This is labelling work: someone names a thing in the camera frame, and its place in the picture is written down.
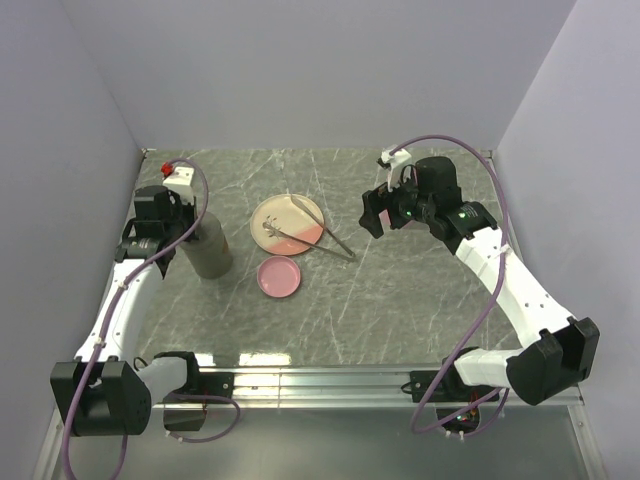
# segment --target gray marble tabletop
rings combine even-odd
[[[500,218],[489,176],[475,158],[461,150],[413,153],[416,160],[449,156],[463,198],[482,202]],[[149,152],[138,186],[159,183],[160,166],[178,156],[203,168],[209,211],[222,222],[234,265],[220,279],[202,280],[178,251],[147,313],[138,353],[148,359],[161,351],[190,350],[201,354],[201,363],[220,366],[441,361],[489,293],[425,226],[387,231],[374,240],[358,225],[362,193],[385,178],[375,163],[379,154],[374,149]],[[269,254],[253,241],[249,220],[263,200],[287,192],[314,200],[358,261],[346,263],[318,251],[298,255],[300,289],[273,299],[256,281],[256,269]],[[337,248],[328,235],[319,244]],[[469,345],[519,346],[499,308]]]

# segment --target pink plate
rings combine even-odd
[[[270,297],[288,297],[300,285],[300,268],[288,257],[269,257],[258,267],[258,285]]]

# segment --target white wall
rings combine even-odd
[[[640,3],[579,0],[498,148],[525,259],[601,339],[585,399],[612,479],[640,478]]]
[[[138,144],[494,148],[575,0],[63,0]]]
[[[139,154],[62,5],[0,0],[0,448],[31,478],[49,373],[97,313]]]

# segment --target small pink dish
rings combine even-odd
[[[270,297],[288,297],[300,286],[300,268],[289,257],[267,258],[258,267],[258,285]]]

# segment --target red object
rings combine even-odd
[[[173,165],[169,165],[169,163],[165,163],[162,167],[160,167],[160,171],[164,174],[164,178],[167,178],[169,175],[173,173],[175,169]]]

